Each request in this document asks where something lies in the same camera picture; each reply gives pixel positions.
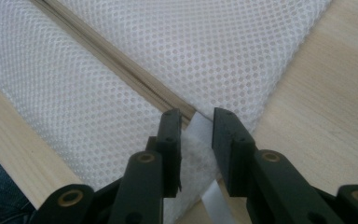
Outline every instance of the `light wood surface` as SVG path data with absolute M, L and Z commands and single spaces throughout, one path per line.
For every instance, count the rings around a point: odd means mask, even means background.
M 271 95 L 254 133 L 315 187 L 358 184 L 358 1 L 336 0 L 311 30 Z M 228 199 L 251 223 L 244 199 Z M 179 223 L 212 223 L 198 203 Z
M 60 159 L 8 105 L 0 94 L 0 162 L 38 206 L 78 179 L 58 172 L 61 161 L 46 168 L 45 158 Z M 358 184 L 358 1 L 333 1 L 271 95 L 254 137 L 259 148 L 283 153 L 317 188 L 336 194 L 341 185 Z M 250 223 L 245 200 L 227 200 L 237 222 Z M 211 220 L 198 203 L 179 223 Z

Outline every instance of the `white mesh fabric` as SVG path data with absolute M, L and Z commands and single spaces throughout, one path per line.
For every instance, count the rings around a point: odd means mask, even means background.
M 0 91 L 95 189 L 123 175 L 161 114 L 28 0 L 0 0 Z M 182 150 L 184 191 L 166 201 L 166 223 L 217 173 L 205 144 L 183 133 Z
M 210 119 L 253 130 L 269 94 L 330 0 L 59 0 Z

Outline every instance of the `wooden table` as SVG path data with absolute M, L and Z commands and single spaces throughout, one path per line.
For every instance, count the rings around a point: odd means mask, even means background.
M 271 95 L 254 137 L 317 188 L 336 194 L 341 185 L 358 184 L 358 1 L 328 8 Z M 1 93 L 0 163 L 36 207 L 79 182 Z M 250 223 L 244 199 L 228 202 L 239 223 Z M 198 203 L 179 223 L 211 220 Z

